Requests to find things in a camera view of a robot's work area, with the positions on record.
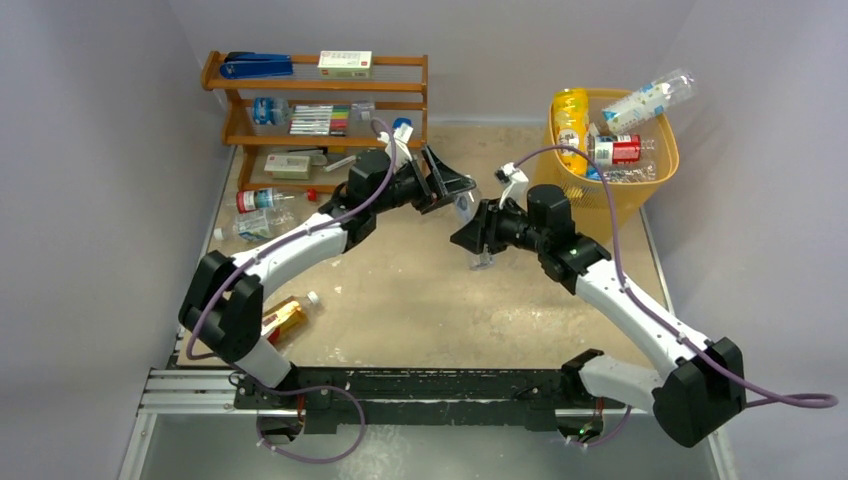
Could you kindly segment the clear bottle white cap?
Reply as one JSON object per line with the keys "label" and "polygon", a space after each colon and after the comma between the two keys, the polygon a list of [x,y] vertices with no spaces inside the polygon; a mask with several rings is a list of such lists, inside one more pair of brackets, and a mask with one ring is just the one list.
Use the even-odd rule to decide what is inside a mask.
{"label": "clear bottle white cap", "polygon": [[[465,226],[473,219],[480,199],[481,192],[478,188],[463,192],[455,198],[455,212],[461,227]],[[488,251],[484,251],[480,254],[474,254],[466,251],[465,255],[467,257],[468,267],[472,271],[485,270],[495,264],[494,257]]]}

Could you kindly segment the yellow plastic bottle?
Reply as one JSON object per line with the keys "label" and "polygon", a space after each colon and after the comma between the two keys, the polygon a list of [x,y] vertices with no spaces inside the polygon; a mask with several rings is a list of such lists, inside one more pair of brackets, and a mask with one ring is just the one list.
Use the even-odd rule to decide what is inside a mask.
{"label": "yellow plastic bottle", "polygon": [[[557,92],[552,101],[552,126],[554,140],[559,145],[569,145],[586,152],[589,136],[589,96],[585,88],[564,89]],[[558,153],[565,168],[574,175],[584,176],[588,162],[571,150]]]}

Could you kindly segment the clear bottle red label red cap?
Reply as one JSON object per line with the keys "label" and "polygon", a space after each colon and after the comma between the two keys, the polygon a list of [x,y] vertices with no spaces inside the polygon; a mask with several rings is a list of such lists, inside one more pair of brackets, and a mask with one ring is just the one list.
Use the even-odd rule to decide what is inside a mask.
{"label": "clear bottle red label red cap", "polygon": [[656,144],[642,135],[610,135],[592,138],[589,153],[594,162],[604,168],[632,167],[652,160]]}

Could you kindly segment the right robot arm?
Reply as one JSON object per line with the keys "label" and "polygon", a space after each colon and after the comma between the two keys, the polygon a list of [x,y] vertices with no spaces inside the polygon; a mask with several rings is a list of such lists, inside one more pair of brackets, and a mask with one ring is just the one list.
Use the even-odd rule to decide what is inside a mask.
{"label": "right robot arm", "polygon": [[561,381],[564,399],[584,407],[606,397],[649,412],[677,444],[691,448],[746,407],[746,393],[728,373],[744,375],[741,349],[692,329],[619,273],[614,257],[579,233],[571,205],[554,185],[532,187],[527,205],[513,199],[479,202],[474,216],[451,235],[473,254],[508,247],[536,255],[546,276],[609,319],[646,356],[643,368],[604,353],[569,363]]}

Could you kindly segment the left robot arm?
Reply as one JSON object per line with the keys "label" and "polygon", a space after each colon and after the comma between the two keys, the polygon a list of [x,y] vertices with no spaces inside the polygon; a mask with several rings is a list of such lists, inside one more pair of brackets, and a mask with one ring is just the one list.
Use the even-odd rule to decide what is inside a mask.
{"label": "left robot arm", "polygon": [[346,181],[298,227],[252,250],[203,256],[179,323],[192,340],[260,384],[259,395],[272,408],[292,405],[298,382],[290,375],[296,368],[261,333],[264,301],[311,267],[362,243],[376,229],[379,214],[405,205],[427,214],[475,189],[471,177],[447,166],[430,148],[422,156],[426,171],[416,162],[397,167],[382,150],[363,151]]}

